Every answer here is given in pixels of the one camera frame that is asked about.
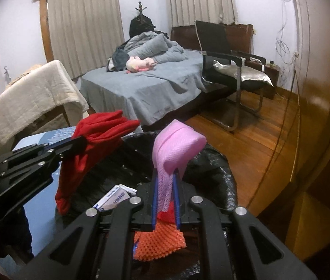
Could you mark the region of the red cloth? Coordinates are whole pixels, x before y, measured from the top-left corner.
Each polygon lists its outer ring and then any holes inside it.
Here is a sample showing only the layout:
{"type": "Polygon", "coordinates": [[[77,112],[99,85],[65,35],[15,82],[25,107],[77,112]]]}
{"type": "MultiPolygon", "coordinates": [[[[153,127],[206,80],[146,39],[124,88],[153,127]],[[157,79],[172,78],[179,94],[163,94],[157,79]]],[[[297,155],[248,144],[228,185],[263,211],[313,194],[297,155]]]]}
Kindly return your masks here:
{"type": "Polygon", "coordinates": [[[122,137],[134,132],[140,125],[138,120],[123,116],[121,110],[99,112],[82,119],[72,138],[85,138],[85,149],[61,163],[58,189],[55,196],[58,213],[65,216],[70,210],[72,196],[85,175],[122,143],[122,137]]]}

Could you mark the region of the white blue paper box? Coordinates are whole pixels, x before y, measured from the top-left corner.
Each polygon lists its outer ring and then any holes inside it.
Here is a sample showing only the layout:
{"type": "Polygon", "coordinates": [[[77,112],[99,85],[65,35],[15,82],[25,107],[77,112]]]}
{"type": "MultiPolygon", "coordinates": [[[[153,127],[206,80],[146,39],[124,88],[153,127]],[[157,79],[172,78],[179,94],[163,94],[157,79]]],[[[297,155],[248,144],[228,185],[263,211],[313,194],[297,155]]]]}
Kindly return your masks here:
{"type": "Polygon", "coordinates": [[[122,184],[115,185],[92,207],[100,212],[111,210],[120,202],[127,200],[132,196],[136,196],[136,193],[137,191],[134,188],[122,184]]]}

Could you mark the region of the orange foam net sleeve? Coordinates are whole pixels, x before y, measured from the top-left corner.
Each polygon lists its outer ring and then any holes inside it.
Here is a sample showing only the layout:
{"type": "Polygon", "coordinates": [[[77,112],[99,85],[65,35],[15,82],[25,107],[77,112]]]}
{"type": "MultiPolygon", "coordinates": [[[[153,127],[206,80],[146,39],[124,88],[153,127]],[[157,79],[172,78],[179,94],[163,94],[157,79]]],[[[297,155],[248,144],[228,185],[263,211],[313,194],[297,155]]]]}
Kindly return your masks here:
{"type": "Polygon", "coordinates": [[[134,235],[133,258],[149,262],[167,257],[186,247],[183,233],[175,224],[157,221],[152,232],[137,231],[134,235]]]}

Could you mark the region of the pink foam net sleeve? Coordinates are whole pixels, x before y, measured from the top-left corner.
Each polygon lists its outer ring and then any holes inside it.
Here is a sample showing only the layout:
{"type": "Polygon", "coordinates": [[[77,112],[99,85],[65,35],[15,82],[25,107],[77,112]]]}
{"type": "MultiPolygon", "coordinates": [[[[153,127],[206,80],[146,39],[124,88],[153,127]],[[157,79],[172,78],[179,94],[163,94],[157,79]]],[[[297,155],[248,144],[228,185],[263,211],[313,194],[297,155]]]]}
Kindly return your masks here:
{"type": "Polygon", "coordinates": [[[207,139],[190,126],[173,120],[155,138],[152,162],[157,170],[157,211],[166,212],[173,192],[173,174],[182,177],[188,162],[206,146],[207,139]]]}

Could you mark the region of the black lined trash bin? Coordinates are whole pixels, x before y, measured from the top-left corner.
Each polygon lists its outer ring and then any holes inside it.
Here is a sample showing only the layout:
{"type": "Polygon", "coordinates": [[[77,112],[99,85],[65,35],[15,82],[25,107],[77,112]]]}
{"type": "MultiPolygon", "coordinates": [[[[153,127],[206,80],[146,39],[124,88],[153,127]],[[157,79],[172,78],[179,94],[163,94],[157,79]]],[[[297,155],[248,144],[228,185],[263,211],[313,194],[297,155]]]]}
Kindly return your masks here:
{"type": "Polygon", "coordinates": [[[184,235],[175,227],[175,173],[217,207],[232,210],[237,204],[236,181],[227,158],[189,126],[173,123],[161,132],[133,135],[124,126],[107,131],[77,128],[73,137],[81,136],[87,142],[85,149],[61,164],[57,210],[68,215],[82,205],[77,196],[91,195],[96,201],[108,191],[105,184],[146,183],[156,170],[156,227],[151,233],[135,235],[135,259],[142,263],[186,247],[184,235]]]}

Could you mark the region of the beige blanket covered furniture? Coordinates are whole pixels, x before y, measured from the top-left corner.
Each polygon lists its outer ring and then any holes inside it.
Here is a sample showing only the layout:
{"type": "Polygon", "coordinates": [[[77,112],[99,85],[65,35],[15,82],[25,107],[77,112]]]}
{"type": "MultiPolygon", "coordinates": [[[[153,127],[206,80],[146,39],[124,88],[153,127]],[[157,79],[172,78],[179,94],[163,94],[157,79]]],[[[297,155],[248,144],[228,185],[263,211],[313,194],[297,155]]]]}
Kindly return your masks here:
{"type": "Polygon", "coordinates": [[[0,94],[0,152],[10,149],[15,135],[59,106],[65,108],[73,126],[89,108],[59,60],[31,71],[8,87],[0,94]]]}

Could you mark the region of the blue tree-print table cloth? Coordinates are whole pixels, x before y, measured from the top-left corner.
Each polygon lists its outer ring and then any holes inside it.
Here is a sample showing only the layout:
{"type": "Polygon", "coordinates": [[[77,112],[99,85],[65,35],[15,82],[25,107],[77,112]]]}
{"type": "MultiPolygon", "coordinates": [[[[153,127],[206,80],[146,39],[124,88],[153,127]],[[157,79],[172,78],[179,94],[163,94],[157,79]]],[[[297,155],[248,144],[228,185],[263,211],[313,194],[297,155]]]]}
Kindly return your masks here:
{"type": "MultiPolygon", "coordinates": [[[[31,135],[15,143],[15,149],[21,149],[32,144],[53,144],[71,137],[75,127],[56,129],[53,131],[31,135]]],[[[25,204],[25,214],[28,218],[32,235],[32,253],[38,255],[54,236],[63,230],[63,220],[57,213],[54,200],[58,187],[60,169],[53,174],[53,182],[41,193],[25,204]]]]}

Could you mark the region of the dark clothes pile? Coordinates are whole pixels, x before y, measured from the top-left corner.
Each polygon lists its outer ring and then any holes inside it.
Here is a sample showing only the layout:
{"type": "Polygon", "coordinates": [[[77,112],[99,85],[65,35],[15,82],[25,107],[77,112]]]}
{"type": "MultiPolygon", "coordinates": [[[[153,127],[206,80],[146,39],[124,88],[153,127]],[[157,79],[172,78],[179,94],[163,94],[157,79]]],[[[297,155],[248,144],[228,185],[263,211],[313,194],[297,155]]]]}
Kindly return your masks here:
{"type": "Polygon", "coordinates": [[[118,47],[112,57],[107,60],[107,71],[122,71],[126,69],[126,63],[130,56],[122,48],[118,47]]]}

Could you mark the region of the left beige curtain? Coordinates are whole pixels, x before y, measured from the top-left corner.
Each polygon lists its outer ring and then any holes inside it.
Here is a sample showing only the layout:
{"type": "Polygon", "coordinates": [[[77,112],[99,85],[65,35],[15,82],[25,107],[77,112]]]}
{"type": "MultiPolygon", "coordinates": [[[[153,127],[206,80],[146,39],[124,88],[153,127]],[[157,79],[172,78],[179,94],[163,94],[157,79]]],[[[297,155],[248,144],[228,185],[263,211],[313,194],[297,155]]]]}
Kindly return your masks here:
{"type": "Polygon", "coordinates": [[[48,0],[52,53],[71,78],[104,67],[124,42],[119,0],[48,0]]]}

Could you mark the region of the beige curtain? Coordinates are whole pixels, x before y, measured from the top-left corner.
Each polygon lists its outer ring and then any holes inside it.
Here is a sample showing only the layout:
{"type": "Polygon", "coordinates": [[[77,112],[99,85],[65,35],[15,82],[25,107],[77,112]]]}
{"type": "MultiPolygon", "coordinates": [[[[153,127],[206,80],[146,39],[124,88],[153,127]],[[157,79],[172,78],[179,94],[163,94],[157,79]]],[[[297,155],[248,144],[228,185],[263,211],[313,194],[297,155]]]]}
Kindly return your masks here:
{"type": "Polygon", "coordinates": [[[168,0],[173,27],[193,25],[195,21],[236,23],[234,0],[168,0]]]}
{"type": "Polygon", "coordinates": [[[71,78],[104,67],[124,42],[119,0],[48,0],[52,53],[71,78]]]}

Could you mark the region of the silver chair cushion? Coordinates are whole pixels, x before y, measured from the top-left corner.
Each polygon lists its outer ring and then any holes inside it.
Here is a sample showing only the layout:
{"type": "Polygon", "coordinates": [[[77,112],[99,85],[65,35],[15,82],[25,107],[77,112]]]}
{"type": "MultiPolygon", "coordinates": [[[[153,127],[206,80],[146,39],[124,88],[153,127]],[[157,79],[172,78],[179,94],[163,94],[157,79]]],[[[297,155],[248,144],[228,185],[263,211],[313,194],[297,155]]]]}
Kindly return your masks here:
{"type": "Polygon", "coordinates": [[[249,66],[238,67],[234,64],[221,64],[219,61],[213,60],[213,67],[217,72],[229,77],[234,77],[236,80],[238,79],[238,70],[241,69],[242,82],[255,81],[273,86],[270,78],[266,75],[266,73],[253,69],[249,66]]]}

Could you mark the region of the dark wooden nightstand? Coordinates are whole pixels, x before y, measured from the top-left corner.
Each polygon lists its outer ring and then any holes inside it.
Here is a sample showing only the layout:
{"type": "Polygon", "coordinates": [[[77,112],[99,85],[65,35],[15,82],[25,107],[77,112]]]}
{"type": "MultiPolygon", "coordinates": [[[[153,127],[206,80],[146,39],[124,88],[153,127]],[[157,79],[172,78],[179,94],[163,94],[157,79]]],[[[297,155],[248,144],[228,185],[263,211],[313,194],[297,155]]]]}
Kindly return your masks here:
{"type": "Polygon", "coordinates": [[[276,94],[276,86],[279,79],[280,67],[273,61],[269,61],[269,63],[265,65],[265,73],[270,78],[273,86],[267,85],[264,88],[261,88],[261,90],[254,90],[254,93],[260,94],[262,92],[264,97],[272,100],[276,94]]]}

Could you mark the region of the dark wooden headboard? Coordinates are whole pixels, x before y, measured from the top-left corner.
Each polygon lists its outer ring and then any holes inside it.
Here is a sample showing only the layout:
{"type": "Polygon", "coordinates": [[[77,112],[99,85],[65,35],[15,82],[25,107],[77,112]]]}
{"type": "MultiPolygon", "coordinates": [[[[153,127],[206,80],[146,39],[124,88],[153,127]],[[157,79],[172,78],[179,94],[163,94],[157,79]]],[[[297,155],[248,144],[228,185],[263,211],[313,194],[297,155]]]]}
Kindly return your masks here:
{"type": "MultiPolygon", "coordinates": [[[[244,53],[252,52],[252,37],[254,26],[252,24],[225,25],[227,40],[233,51],[244,53]]],[[[184,49],[200,50],[195,25],[173,27],[170,39],[176,41],[184,49]]]]}

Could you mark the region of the right beige curtain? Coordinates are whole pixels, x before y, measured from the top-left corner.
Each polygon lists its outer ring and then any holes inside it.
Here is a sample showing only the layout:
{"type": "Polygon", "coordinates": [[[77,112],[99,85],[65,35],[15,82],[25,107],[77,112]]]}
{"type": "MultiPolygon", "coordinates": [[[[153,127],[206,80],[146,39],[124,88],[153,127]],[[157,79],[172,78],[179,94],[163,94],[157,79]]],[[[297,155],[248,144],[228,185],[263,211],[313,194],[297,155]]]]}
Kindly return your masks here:
{"type": "Polygon", "coordinates": [[[168,0],[173,27],[193,25],[195,21],[236,23],[234,0],[168,0]]]}

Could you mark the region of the black metal frame chair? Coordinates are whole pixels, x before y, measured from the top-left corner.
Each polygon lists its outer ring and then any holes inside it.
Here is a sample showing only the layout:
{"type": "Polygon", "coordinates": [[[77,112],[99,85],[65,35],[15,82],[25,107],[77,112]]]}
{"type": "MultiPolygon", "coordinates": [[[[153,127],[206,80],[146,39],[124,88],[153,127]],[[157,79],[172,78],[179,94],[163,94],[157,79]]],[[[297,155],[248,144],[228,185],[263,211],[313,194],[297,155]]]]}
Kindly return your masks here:
{"type": "Polygon", "coordinates": [[[228,87],[236,95],[234,102],[233,124],[227,125],[220,120],[212,122],[232,132],[239,123],[240,110],[258,113],[263,103],[263,88],[273,86],[265,72],[266,59],[254,54],[234,51],[227,40],[223,24],[195,21],[195,32],[203,58],[202,78],[209,84],[228,87]],[[241,103],[241,92],[260,91],[258,107],[249,108],[241,103]]]}

